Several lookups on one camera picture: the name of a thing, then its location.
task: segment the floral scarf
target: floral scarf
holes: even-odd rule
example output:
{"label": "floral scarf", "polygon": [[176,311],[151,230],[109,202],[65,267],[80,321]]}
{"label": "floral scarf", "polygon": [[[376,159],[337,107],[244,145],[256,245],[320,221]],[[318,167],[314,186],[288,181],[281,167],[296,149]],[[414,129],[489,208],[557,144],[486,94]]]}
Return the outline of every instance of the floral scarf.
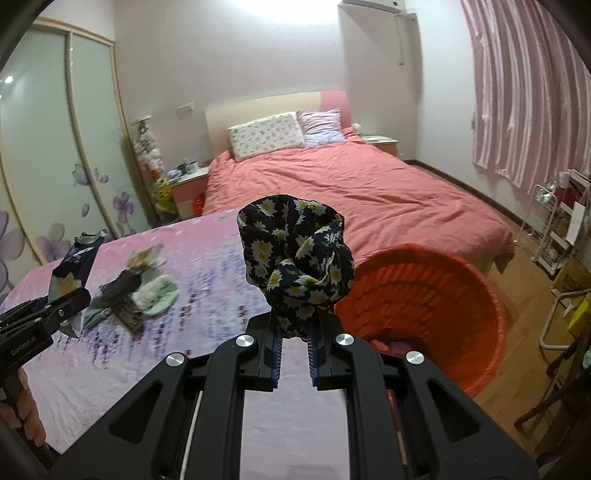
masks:
{"label": "floral scarf", "polygon": [[316,308],[329,309],[353,285],[345,219],[328,205],[289,195],[266,197],[238,212],[246,280],[259,287],[286,338],[306,335]]}

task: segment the yellow box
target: yellow box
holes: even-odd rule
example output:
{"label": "yellow box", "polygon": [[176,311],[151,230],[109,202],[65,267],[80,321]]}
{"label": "yellow box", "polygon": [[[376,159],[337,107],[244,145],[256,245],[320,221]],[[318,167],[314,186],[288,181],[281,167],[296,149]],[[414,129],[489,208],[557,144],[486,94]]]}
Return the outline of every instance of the yellow box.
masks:
{"label": "yellow box", "polygon": [[578,308],[571,312],[566,318],[567,330],[571,335],[578,337],[583,333],[583,328],[591,321],[591,301],[585,298]]}

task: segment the finger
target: finger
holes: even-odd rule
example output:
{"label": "finger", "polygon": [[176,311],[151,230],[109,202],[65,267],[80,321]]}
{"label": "finger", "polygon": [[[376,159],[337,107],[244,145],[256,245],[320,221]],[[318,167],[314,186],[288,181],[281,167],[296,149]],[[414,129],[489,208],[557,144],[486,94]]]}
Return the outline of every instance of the finger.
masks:
{"label": "finger", "polygon": [[19,368],[17,371],[17,377],[21,382],[22,387],[25,390],[29,390],[29,379],[23,367]]}
{"label": "finger", "polygon": [[18,416],[21,419],[26,419],[29,414],[37,409],[33,395],[30,390],[22,390],[17,402]]}
{"label": "finger", "polygon": [[8,424],[10,429],[17,429],[21,426],[21,422],[14,410],[2,402],[0,402],[0,417]]}
{"label": "finger", "polygon": [[25,436],[32,440],[35,436],[39,426],[41,425],[41,420],[39,419],[39,413],[37,409],[34,408],[31,410],[31,413],[27,417],[27,419],[23,422],[23,428],[25,429]]}
{"label": "finger", "polygon": [[41,445],[43,445],[45,443],[45,438],[46,438],[45,429],[43,428],[43,425],[41,424],[41,422],[39,422],[39,426],[37,427],[37,431],[33,434],[33,442],[35,442],[35,445],[40,447]]}

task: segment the metal screw cap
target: metal screw cap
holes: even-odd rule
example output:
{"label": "metal screw cap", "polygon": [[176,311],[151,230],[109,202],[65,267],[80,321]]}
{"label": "metal screw cap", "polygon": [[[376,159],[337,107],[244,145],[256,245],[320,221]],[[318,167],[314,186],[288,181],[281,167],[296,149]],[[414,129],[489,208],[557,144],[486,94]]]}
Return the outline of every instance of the metal screw cap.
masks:
{"label": "metal screw cap", "polygon": [[251,346],[254,342],[255,339],[251,335],[240,335],[240,337],[236,338],[236,344],[242,347]]}
{"label": "metal screw cap", "polygon": [[420,365],[425,361],[425,356],[421,352],[409,352],[406,355],[407,362],[413,365]]}
{"label": "metal screw cap", "polygon": [[340,333],[336,336],[336,342],[339,345],[347,346],[351,345],[355,341],[355,337],[348,333]]}
{"label": "metal screw cap", "polygon": [[184,355],[182,353],[171,353],[166,357],[166,364],[169,367],[178,367],[184,363]]}

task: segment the cardboard box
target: cardboard box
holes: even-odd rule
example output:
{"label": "cardboard box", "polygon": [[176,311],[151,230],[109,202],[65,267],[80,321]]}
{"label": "cardboard box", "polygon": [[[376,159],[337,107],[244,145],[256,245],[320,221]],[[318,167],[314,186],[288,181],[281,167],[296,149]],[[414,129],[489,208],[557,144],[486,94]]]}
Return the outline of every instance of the cardboard box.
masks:
{"label": "cardboard box", "polygon": [[556,275],[553,288],[560,293],[591,288],[591,272],[582,263],[569,258]]}

